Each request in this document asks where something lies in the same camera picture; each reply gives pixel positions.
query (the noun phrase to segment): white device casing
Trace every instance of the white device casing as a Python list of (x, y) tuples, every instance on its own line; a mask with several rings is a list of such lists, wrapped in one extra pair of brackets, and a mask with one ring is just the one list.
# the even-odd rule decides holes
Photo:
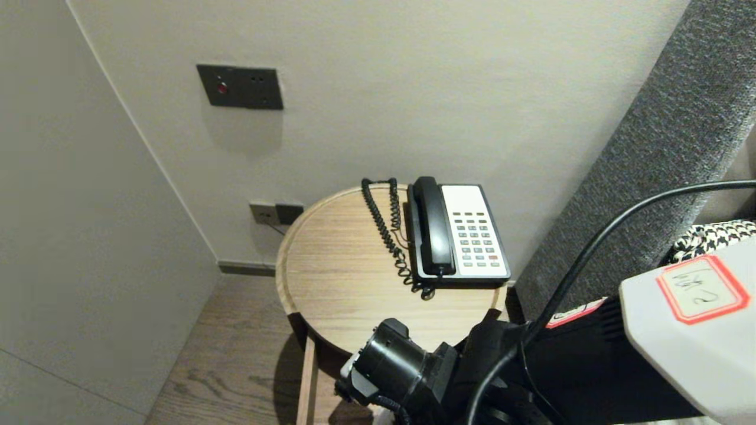
[[(742, 291), (724, 283), (730, 280)], [(756, 308), (749, 299), (755, 291), (756, 237), (620, 286), (625, 331), (635, 349), (721, 423), (756, 423)], [(716, 309), (706, 310), (714, 296)]]

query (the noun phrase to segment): white wall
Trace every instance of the white wall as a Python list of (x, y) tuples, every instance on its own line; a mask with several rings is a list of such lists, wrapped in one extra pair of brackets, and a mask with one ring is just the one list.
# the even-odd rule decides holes
[[(219, 259), (274, 262), (250, 199), (434, 175), (483, 184), (517, 275), (687, 0), (69, 3)], [(286, 110), (210, 107), (197, 63), (278, 68)]]
[(63, 2), (0, 0), (0, 423), (142, 423), (215, 259)]

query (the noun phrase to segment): houndstooth fabric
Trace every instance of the houndstooth fabric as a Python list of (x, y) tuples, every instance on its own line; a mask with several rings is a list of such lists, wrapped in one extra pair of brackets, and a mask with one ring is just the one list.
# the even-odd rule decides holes
[(732, 220), (710, 225), (694, 225), (680, 237), (669, 252), (666, 264), (675, 264), (688, 259), (737, 244), (756, 235), (753, 220)]

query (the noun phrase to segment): telephone handset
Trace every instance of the telephone handset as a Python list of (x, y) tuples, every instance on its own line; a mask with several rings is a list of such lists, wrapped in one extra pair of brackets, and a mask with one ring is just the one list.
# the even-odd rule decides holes
[[(391, 230), (380, 215), (370, 184), (389, 183)], [(362, 194), (399, 276), (431, 299), (436, 287), (500, 287), (510, 277), (493, 215), (480, 185), (437, 185), (420, 177), (407, 188), (404, 208), (411, 267), (391, 232), (401, 232), (395, 178), (362, 179)]]

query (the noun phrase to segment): baseboard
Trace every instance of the baseboard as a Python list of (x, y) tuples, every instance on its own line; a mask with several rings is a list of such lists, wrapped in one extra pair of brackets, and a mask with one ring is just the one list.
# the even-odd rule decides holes
[(218, 261), (218, 268), (221, 273), (227, 275), (247, 275), (247, 276), (275, 276), (276, 266), (272, 264), (254, 263), (254, 262), (236, 262), (236, 261)]

